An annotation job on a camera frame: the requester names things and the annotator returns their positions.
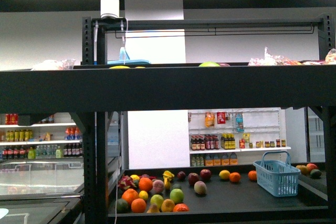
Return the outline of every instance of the black shelf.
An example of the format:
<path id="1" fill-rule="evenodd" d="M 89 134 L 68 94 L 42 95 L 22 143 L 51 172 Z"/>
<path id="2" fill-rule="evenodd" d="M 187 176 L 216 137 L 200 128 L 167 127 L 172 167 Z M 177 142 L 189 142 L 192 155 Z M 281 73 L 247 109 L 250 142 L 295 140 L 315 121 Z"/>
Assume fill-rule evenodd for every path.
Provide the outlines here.
<path id="1" fill-rule="evenodd" d="M 180 64 L 113 70 L 106 69 L 106 66 L 93 66 L 93 31 L 96 22 L 99 25 L 97 63 L 106 65 L 106 33 L 120 31 L 121 20 L 126 21 L 83 18 L 82 64 L 86 66 L 66 71 L 0 72 L 0 113 L 24 114 L 25 122 L 34 123 L 44 113 L 70 112 L 80 127 L 85 157 L 83 204 L 87 223 L 106 223 L 108 220 L 106 141 L 107 121 L 112 111 L 276 106 L 310 106 L 323 118 L 325 169 L 328 174 L 328 206 L 323 209 L 323 217 L 336 218 L 336 191 L 333 190 L 333 182 L 336 180 L 336 66 L 199 68 L 195 64 Z M 288 26 L 317 28 L 320 59 L 324 59 L 328 51 L 335 47 L 334 24 L 329 14 L 314 19 L 129 21 L 129 30 L 267 29 Z M 98 112 L 96 129 L 94 112 Z M 99 136 L 97 145 L 96 133 Z M 321 218 L 321 213 L 313 211 L 310 215 Z M 287 211 L 279 211 L 277 214 L 290 218 L 290 212 Z M 256 219 L 260 217 L 258 212 L 252 215 Z M 214 215 L 211 222 L 222 222 L 222 217 Z M 240 215 L 236 218 L 237 221 L 243 220 Z M 184 222 L 186 219 L 180 214 L 176 222 Z"/>

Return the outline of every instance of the orange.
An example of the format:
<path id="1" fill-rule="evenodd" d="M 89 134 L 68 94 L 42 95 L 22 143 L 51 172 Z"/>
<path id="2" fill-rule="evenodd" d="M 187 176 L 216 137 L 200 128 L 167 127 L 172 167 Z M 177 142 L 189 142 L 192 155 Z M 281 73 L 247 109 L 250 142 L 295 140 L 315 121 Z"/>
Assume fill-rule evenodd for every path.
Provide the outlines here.
<path id="1" fill-rule="evenodd" d="M 153 181 L 151 181 L 149 178 L 140 178 L 139 189 L 149 192 L 153 189 Z"/>
<path id="2" fill-rule="evenodd" d="M 175 205 L 173 209 L 173 212 L 188 212 L 188 211 L 189 211 L 189 207 L 184 203 Z"/>
<path id="3" fill-rule="evenodd" d="M 139 194 L 137 193 L 136 190 L 130 188 L 130 189 L 127 189 L 121 196 L 122 199 L 126 200 L 128 205 L 132 205 L 132 202 L 135 200 L 135 199 L 138 199 L 139 198 Z"/>
<path id="4" fill-rule="evenodd" d="M 240 174 L 239 173 L 230 173 L 229 179 L 233 183 L 238 183 L 240 181 Z"/>
<path id="5" fill-rule="evenodd" d="M 132 212 L 145 212 L 146 207 L 146 201 L 144 201 L 143 199 L 135 199 L 131 204 Z"/>
<path id="6" fill-rule="evenodd" d="M 251 181 L 257 181 L 257 172 L 255 170 L 251 170 L 249 173 L 248 173 L 248 178 L 251 180 Z"/>

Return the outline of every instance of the dragon fruit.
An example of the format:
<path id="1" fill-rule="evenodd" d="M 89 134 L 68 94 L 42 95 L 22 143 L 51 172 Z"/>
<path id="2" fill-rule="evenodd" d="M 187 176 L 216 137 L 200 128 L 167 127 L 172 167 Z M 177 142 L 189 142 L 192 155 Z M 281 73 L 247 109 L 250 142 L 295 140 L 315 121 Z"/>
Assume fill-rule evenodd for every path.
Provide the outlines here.
<path id="1" fill-rule="evenodd" d="M 136 189 L 136 185 L 133 182 L 133 179 L 130 176 L 123 175 L 122 178 L 118 182 L 118 187 L 122 191 L 126 191 L 129 188 Z"/>

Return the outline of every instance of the green apple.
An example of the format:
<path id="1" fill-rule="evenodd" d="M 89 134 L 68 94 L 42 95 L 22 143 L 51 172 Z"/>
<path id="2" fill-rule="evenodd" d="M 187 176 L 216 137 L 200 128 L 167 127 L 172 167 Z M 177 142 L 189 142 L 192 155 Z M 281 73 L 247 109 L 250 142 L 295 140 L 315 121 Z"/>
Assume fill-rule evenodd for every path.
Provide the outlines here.
<path id="1" fill-rule="evenodd" d="M 174 201 L 175 204 L 182 203 L 184 199 L 184 194 L 181 189 L 173 189 L 169 195 L 170 199 Z"/>
<path id="2" fill-rule="evenodd" d="M 155 194 L 151 198 L 151 204 L 156 204 L 159 209 L 161 209 L 163 203 L 163 197 L 159 194 Z"/>
<path id="3" fill-rule="evenodd" d="M 213 61 L 206 61 L 199 65 L 199 67 L 220 67 L 218 63 L 215 63 Z"/>

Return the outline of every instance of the blue basket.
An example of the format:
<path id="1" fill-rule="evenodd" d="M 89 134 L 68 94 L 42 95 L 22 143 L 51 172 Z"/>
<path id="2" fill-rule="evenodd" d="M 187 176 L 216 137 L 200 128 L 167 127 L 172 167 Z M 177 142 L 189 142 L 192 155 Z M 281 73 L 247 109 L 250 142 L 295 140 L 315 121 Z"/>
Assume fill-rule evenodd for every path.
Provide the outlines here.
<path id="1" fill-rule="evenodd" d="M 269 153 L 287 153 L 286 162 L 264 160 Z M 275 197 L 296 196 L 298 194 L 299 174 L 301 171 L 290 164 L 288 152 L 266 152 L 261 161 L 254 161 L 257 182 L 263 189 Z"/>

